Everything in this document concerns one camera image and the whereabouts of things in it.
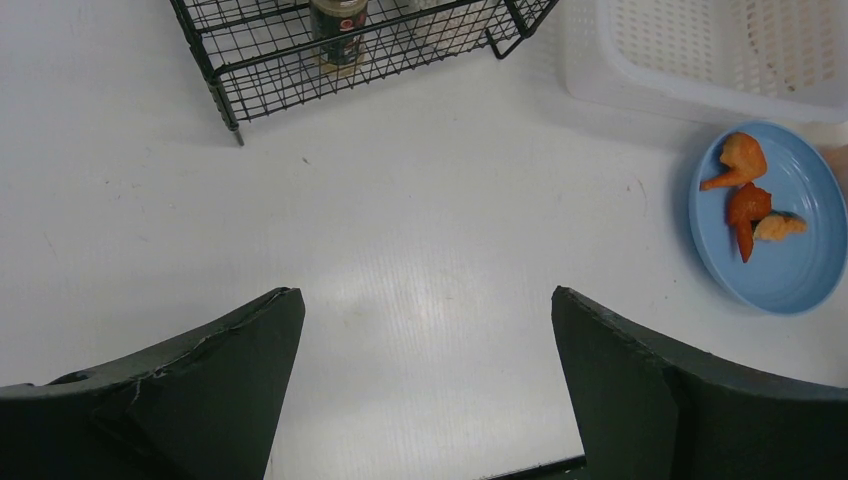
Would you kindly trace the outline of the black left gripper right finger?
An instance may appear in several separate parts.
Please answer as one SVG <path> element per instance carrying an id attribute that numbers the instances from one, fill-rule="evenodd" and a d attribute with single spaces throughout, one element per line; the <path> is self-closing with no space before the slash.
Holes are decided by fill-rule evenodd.
<path id="1" fill-rule="evenodd" d="M 749 368 L 558 287 L 552 327 L 595 479 L 843 479 L 847 392 Z"/>

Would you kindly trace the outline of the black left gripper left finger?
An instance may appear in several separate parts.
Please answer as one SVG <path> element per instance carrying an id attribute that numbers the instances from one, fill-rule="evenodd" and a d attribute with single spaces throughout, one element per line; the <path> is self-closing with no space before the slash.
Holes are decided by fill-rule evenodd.
<path id="1" fill-rule="evenodd" d="M 50 383 L 1 390 L 5 479 L 261 479 L 305 319 L 277 288 Z"/>

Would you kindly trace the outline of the blue round plate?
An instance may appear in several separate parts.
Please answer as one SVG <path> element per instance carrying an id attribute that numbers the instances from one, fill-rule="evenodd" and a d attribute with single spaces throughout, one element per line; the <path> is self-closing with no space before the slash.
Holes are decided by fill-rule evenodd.
<path id="1" fill-rule="evenodd" d="M 755 185 L 774 210 L 792 213 L 807 229 L 782 241 L 758 240 L 744 261 L 726 223 L 729 189 L 703 191 L 724 172 L 720 154 L 735 133 L 756 140 L 768 170 Z M 847 208 L 837 178 L 803 137 L 778 124 L 748 121 L 720 134 L 697 163 L 688 190 L 688 220 L 698 256 L 712 279 L 735 300 L 762 312 L 792 316 L 821 305 L 837 288 L 847 262 Z"/>

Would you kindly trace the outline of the small dark taped spice jar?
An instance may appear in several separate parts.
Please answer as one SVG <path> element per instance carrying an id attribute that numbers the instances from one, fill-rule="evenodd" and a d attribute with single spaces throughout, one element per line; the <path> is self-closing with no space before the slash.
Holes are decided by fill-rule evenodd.
<path id="1" fill-rule="evenodd" d="M 368 19 L 367 0 L 310 1 L 311 33 L 320 70 L 333 78 L 353 75 L 365 59 L 360 30 Z"/>

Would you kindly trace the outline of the orange fried toy food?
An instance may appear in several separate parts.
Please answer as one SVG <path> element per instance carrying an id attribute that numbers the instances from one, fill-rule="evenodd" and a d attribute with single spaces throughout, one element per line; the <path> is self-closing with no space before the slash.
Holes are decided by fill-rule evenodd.
<path id="1" fill-rule="evenodd" d="M 807 222 L 798 214 L 788 211 L 772 211 L 769 215 L 753 223 L 755 240 L 781 242 L 792 234 L 807 231 Z"/>

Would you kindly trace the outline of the pink cup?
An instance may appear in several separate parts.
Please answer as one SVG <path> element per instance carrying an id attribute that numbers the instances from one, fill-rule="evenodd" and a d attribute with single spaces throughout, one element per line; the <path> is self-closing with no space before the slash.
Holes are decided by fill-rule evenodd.
<path id="1" fill-rule="evenodd" d="M 830 167 L 842 191 L 844 199 L 848 196 L 848 145 L 828 147 L 822 156 Z"/>

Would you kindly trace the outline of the white plastic perforated basket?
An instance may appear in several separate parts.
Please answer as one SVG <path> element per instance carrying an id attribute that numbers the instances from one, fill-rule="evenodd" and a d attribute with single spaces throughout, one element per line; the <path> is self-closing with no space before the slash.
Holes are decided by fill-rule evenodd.
<path id="1" fill-rule="evenodd" d="M 847 119 L 843 1 L 566 1 L 580 100 L 704 123 Z"/>

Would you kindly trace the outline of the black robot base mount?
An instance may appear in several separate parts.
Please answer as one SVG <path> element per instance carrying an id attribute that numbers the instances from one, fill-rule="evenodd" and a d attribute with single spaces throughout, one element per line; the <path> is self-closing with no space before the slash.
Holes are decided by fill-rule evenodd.
<path id="1" fill-rule="evenodd" d="M 588 480 L 586 458 L 581 455 L 518 471 L 485 477 L 484 480 Z"/>

